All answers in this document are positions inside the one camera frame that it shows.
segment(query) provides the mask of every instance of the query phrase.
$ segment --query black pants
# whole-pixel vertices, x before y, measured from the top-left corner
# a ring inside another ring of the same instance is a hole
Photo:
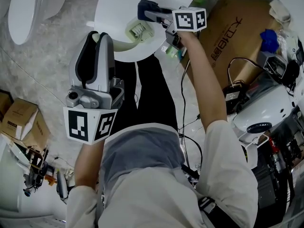
[[[152,54],[137,62],[139,79],[142,84],[138,109],[135,103],[135,63],[115,62],[117,78],[124,80],[125,100],[117,112],[111,135],[130,126],[159,123],[177,131],[175,105],[162,74],[158,59]]]

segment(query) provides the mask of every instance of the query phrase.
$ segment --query gray floor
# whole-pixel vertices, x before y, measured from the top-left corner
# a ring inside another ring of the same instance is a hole
[[[20,97],[39,105],[51,131],[48,142],[48,161],[58,167],[68,167],[60,156],[70,165],[74,165],[81,144],[68,140],[65,133],[62,102],[65,102],[70,87],[68,64],[76,45],[91,31],[86,26],[94,20],[98,0],[66,0],[61,11],[43,22],[35,35],[24,45],[17,46],[10,38],[7,15],[0,21],[0,88],[10,91],[14,98]],[[212,8],[216,0],[206,0],[206,8]],[[178,61],[168,58],[161,49],[156,53],[160,59],[164,76],[176,104],[179,126],[182,123],[183,100],[180,91],[180,79],[183,72]],[[136,92],[140,95],[140,82]],[[195,91],[188,78],[184,81],[184,94],[187,100],[186,120],[189,123],[199,113]],[[203,146],[204,131],[200,121],[189,125],[186,134],[194,137]],[[197,147],[186,142],[190,164],[199,162]]]

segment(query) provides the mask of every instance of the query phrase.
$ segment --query white toilet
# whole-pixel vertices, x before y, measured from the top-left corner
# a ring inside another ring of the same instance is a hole
[[[56,15],[65,0],[11,0],[9,6],[9,33],[21,45],[35,32],[37,25]]]

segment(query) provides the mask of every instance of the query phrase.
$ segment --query toilet seat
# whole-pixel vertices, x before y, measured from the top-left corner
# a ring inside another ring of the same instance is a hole
[[[39,22],[41,0],[11,0],[9,33],[17,45],[25,43]]]

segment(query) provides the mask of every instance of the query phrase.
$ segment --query grey t-shirt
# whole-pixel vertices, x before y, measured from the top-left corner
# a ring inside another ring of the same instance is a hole
[[[159,147],[167,151],[162,157],[154,153]],[[216,121],[208,127],[196,191],[176,167],[181,162],[176,148],[176,131],[155,123],[127,128],[108,139],[103,159],[106,205],[100,228],[211,227],[201,216],[199,195],[213,198],[240,227],[253,227],[257,181],[230,125]],[[94,227],[96,203],[92,188],[74,188],[67,203],[66,227]]]

